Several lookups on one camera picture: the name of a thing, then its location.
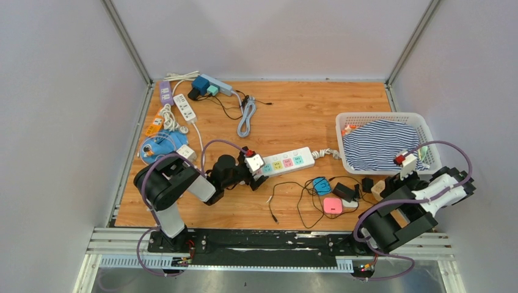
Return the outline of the white power strip blue USB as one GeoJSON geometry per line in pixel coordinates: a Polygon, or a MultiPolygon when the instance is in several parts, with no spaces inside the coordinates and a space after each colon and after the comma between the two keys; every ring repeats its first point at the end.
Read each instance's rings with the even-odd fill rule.
{"type": "Polygon", "coordinates": [[[258,179],[260,176],[270,178],[310,168],[314,166],[317,159],[327,155],[332,156],[334,159],[341,159],[340,152],[337,150],[326,148],[311,151],[309,147],[267,156],[263,158],[264,166],[257,171],[254,178],[258,179]]]}

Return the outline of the black charger with cable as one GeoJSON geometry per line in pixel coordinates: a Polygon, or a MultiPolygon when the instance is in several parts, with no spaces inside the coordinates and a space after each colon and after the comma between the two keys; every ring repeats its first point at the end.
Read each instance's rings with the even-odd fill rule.
{"type": "Polygon", "coordinates": [[[359,208],[359,200],[363,198],[363,193],[360,191],[360,182],[357,181],[353,188],[350,188],[340,182],[333,187],[331,181],[335,178],[327,179],[324,176],[319,176],[307,180],[304,184],[299,184],[295,181],[285,181],[275,184],[272,188],[272,194],[266,201],[268,204],[269,213],[274,223],[279,224],[278,218],[275,216],[272,201],[275,196],[277,187],[287,184],[295,184],[300,188],[299,199],[297,201],[296,210],[302,226],[309,230],[317,226],[322,219],[327,218],[335,220],[345,214],[355,213],[359,208]],[[319,217],[311,224],[307,224],[302,215],[300,204],[304,197],[310,197],[313,208],[319,212],[319,217]]]}

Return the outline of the white cube adapter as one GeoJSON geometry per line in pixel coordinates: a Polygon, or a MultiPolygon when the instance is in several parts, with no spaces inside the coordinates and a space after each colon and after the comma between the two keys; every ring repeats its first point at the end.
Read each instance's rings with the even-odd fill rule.
{"type": "Polygon", "coordinates": [[[195,162],[197,160],[197,154],[196,152],[188,145],[182,145],[179,147],[176,152],[187,159],[189,162],[195,162]]]}

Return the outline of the wooden cube adapter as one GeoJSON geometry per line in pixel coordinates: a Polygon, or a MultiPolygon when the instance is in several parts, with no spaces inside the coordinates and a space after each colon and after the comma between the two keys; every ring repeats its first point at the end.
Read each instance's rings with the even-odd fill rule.
{"type": "Polygon", "coordinates": [[[383,200],[383,197],[381,196],[381,193],[385,190],[385,181],[380,180],[378,181],[372,188],[371,193],[373,194],[373,197],[376,201],[383,200]]]}

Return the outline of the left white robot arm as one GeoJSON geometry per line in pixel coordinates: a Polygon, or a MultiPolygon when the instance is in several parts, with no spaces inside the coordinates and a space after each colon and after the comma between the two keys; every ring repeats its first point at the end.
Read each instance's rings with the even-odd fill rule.
{"type": "Polygon", "coordinates": [[[211,169],[203,172],[173,151],[139,171],[133,184],[151,210],[158,231],[164,236],[164,245],[179,252],[187,244],[187,226],[179,212],[179,198],[189,192],[210,206],[224,196],[225,190],[241,183],[255,191],[267,179],[264,175],[256,177],[264,166],[264,159],[252,151],[240,153],[237,159],[221,155],[211,169]]]}

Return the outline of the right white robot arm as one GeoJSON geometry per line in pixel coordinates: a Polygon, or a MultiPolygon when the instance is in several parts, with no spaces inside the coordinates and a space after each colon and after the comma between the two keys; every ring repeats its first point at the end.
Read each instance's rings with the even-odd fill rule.
{"type": "Polygon", "coordinates": [[[443,167],[430,181],[414,172],[401,179],[387,177],[382,200],[359,217],[349,246],[357,255],[372,247],[389,253],[438,225],[439,209],[455,205],[474,194],[476,187],[470,173],[443,167]]]}

